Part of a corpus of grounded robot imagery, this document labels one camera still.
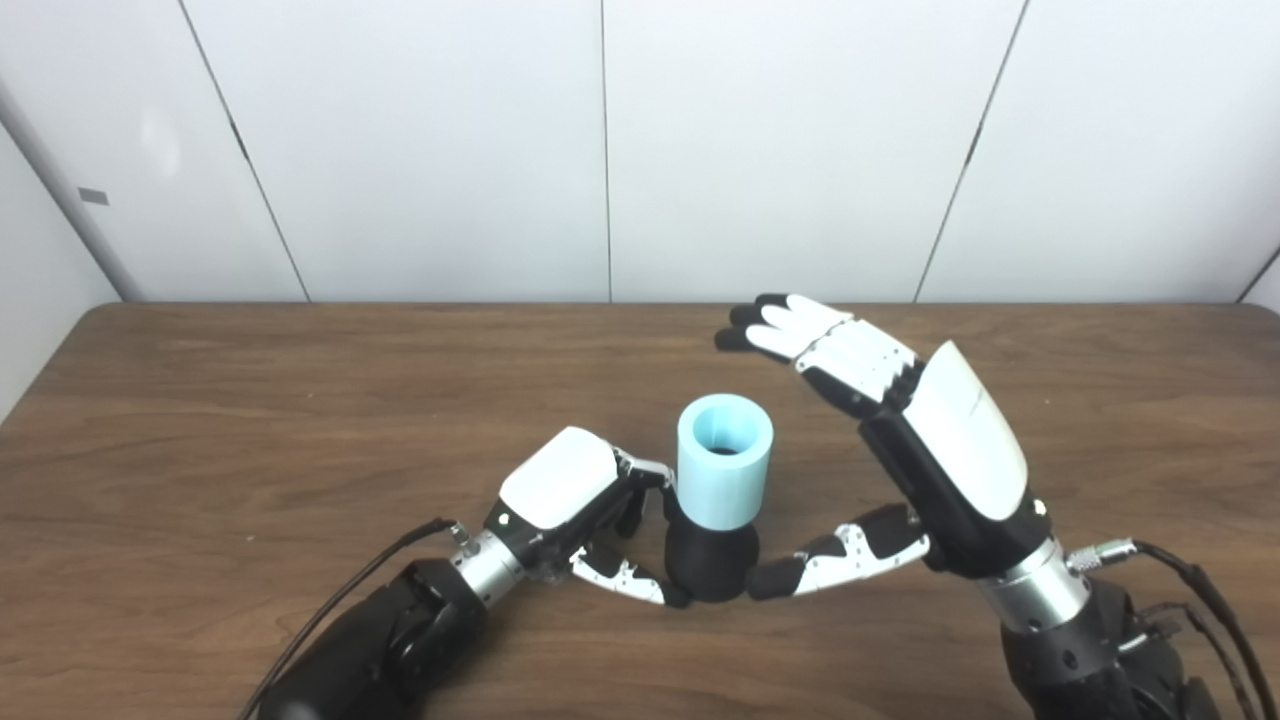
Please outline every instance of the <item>black fingertip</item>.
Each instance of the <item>black fingertip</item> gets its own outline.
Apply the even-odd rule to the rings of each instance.
[[[755,297],[756,305],[781,305],[787,306],[788,292],[765,292]]]
[[[746,571],[746,594],[751,600],[791,597],[800,587],[804,565],[804,560],[792,556],[751,568]]]
[[[716,350],[724,352],[746,352],[755,350],[751,341],[746,340],[745,328],[724,328],[716,333]]]
[[[680,585],[673,585],[671,583],[658,583],[662,588],[662,603],[667,607],[675,607],[676,610],[684,610],[689,607],[692,602],[692,597]]]
[[[764,324],[764,315],[760,314],[760,309],[755,305],[739,305],[728,311],[728,322],[733,323],[735,328],[762,325]]]

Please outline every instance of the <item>wooden table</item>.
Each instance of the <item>wooden table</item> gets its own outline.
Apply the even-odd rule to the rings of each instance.
[[[1068,546],[1207,565],[1280,670],[1280,322],[1249,306],[854,307],[955,338]],[[352,571],[438,514],[477,525],[567,424],[673,461],[691,400],[777,428],[767,557],[896,498],[794,373],[721,355],[724,306],[111,305],[0,427],[0,716],[229,719]],[[660,519],[628,552],[660,568]],[[416,552],[452,552],[433,538]],[[376,577],[385,582],[413,552]],[[1187,598],[1146,561],[1139,602]],[[1179,647],[1228,717],[1207,646]],[[517,588],[430,717],[1029,717],[996,620],[922,565],[803,598],[672,611]]]

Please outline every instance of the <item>silver metal cylinder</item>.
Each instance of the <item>silver metal cylinder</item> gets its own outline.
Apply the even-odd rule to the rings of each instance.
[[[978,589],[1000,621],[1019,634],[1056,628],[1075,618],[1089,600],[1088,579],[1068,569],[1055,538],[1005,574],[978,580]]]
[[[489,530],[467,541],[467,547],[449,561],[485,607],[492,607],[525,577],[516,556]]]

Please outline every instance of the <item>black base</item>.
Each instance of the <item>black base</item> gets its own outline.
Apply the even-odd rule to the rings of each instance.
[[[748,523],[736,530],[708,530],[667,503],[667,577],[694,600],[724,602],[746,589],[746,571],[760,560],[760,536]]]
[[[1151,638],[1121,655],[1121,642],[1149,630],[1124,588],[1091,578],[1079,615],[1020,635],[1001,629],[1005,662],[1036,720],[1221,720],[1198,678],[1187,679],[1178,651]]]

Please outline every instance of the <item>black robot arm segment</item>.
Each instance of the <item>black robot arm segment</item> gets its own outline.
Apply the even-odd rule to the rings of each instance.
[[[407,717],[475,644],[486,619],[453,564],[413,562],[329,625],[268,689],[259,717]]]

